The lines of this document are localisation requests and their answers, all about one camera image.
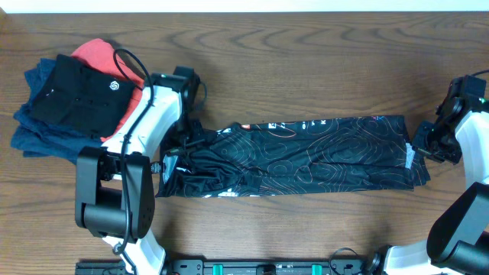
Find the black orange-patterned jersey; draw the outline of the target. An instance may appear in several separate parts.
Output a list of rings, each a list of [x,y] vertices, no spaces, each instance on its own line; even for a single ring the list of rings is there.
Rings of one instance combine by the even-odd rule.
[[[160,197],[243,197],[411,190],[426,184],[403,116],[271,122],[167,137]]]

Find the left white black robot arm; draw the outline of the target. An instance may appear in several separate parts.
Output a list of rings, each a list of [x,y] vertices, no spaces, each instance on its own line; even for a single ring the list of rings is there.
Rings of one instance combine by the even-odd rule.
[[[153,174],[167,180],[191,144],[200,78],[178,66],[152,74],[141,102],[101,147],[84,147],[76,162],[76,224],[110,244],[117,261],[81,261],[77,274],[172,274],[173,265],[151,224]]]

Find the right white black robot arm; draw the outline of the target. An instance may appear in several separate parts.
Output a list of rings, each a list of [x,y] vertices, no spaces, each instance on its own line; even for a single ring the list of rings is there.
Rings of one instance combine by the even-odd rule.
[[[455,128],[466,190],[426,240],[389,247],[374,274],[488,274],[488,113],[469,112]]]

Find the folded black shirt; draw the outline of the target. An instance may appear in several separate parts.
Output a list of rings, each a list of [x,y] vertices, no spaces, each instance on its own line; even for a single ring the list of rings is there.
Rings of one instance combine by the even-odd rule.
[[[134,83],[58,55],[55,67],[32,102],[29,116],[95,138],[111,136],[126,113]]]

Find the folded red shirt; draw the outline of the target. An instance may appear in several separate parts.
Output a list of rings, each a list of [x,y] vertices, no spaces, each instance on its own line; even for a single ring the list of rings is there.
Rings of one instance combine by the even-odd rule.
[[[117,66],[115,65],[115,62],[113,60],[114,52],[115,49],[111,44],[105,42],[100,38],[96,38],[78,47],[71,54],[71,57],[78,59],[87,66],[102,73],[109,74],[118,79],[124,79],[123,74],[117,69]],[[120,128],[123,127],[124,123],[129,119],[132,112],[136,109],[141,100],[141,89],[144,85],[144,80],[128,66],[129,62],[125,62],[121,58],[120,53],[118,54],[116,59],[122,71],[128,76],[130,80],[136,83],[137,87],[133,90],[131,99],[128,103],[128,107],[125,111],[125,115],[119,121],[118,126],[115,128],[115,130],[111,131],[111,134],[108,137],[100,138],[100,140],[103,142],[109,140],[114,134],[116,134],[120,130]]]

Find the folded navy blue shirt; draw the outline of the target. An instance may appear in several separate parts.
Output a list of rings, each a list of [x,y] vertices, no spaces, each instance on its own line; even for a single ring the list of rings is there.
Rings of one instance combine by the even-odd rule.
[[[28,116],[55,63],[42,58],[35,68],[24,73],[31,92],[28,101],[14,114],[19,126],[12,135],[11,146],[22,150],[24,157],[59,157],[75,163],[84,147],[99,147],[102,142],[68,127],[49,125]]]

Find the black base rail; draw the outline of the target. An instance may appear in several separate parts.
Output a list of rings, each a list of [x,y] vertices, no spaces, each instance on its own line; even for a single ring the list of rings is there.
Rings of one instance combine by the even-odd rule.
[[[162,273],[167,275],[355,275],[366,274],[359,259],[328,261],[266,262],[175,260]]]

